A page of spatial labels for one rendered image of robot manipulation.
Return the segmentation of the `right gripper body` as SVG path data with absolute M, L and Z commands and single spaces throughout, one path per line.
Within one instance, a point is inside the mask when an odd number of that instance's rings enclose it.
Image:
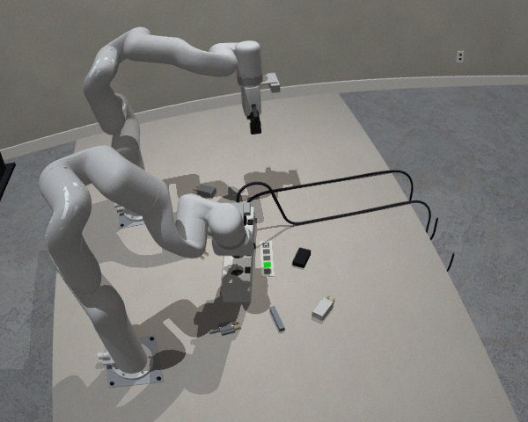
M 217 256 L 251 256 L 254 253 L 253 245 L 253 234 L 250 229 L 246 228 L 246 240 L 241 246 L 234 250 L 226 250 L 218 245 L 214 237 L 212 237 L 212 247 L 213 251 Z

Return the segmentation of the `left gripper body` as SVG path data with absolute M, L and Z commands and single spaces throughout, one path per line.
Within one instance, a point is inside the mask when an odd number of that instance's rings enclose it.
M 242 106 L 245 116 L 249 116 L 253 111 L 252 105 L 256 104 L 256 108 L 259 114 L 261 114 L 261 103 L 260 103 L 260 85 L 244 86 L 240 85 L 242 90 Z

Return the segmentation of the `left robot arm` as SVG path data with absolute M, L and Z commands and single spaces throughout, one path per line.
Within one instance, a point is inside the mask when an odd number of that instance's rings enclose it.
M 109 86 L 119 63 L 127 58 L 171 64 L 205 76 L 229 76 L 237 70 L 240 85 L 268 84 L 272 93 L 280 92 L 275 73 L 262 75 L 260 44 L 256 41 L 218 43 L 206 52 L 180 38 L 151 35 L 144 27 L 129 30 L 98 51 L 83 88 L 101 129 L 113 135 L 111 147 L 144 171 L 139 123 L 127 99 Z

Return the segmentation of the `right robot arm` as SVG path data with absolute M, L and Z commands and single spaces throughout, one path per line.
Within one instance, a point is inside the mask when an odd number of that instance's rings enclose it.
M 98 358 L 109 358 L 103 365 L 111 365 L 121 378 L 141 379 L 152 370 L 152 353 L 140 343 L 121 296 L 101 273 L 82 235 L 92 211 L 89 184 L 142 216 L 155 242 L 184 258 L 199 258 L 207 236 L 226 250 L 241 246 L 246 240 L 244 215 L 251 215 L 251 205 L 185 194 L 179 199 L 175 222 L 165 182 L 106 145 L 58 159 L 41 173 L 40 193 L 54 212 L 45 235 L 49 256 L 107 349 Z

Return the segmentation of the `white rectangular plug with two brass pins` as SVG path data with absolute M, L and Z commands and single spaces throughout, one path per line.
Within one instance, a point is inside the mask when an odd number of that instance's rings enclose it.
M 329 297 L 329 296 L 328 296 Z M 316 306 L 316 308 L 312 311 L 312 316 L 315 318 L 318 318 L 319 320 L 323 320 L 324 317 L 327 315 L 327 313 L 330 311 L 330 309 L 334 305 L 334 300 L 332 301 L 327 300 L 327 298 L 324 298 L 319 302 L 319 304 Z

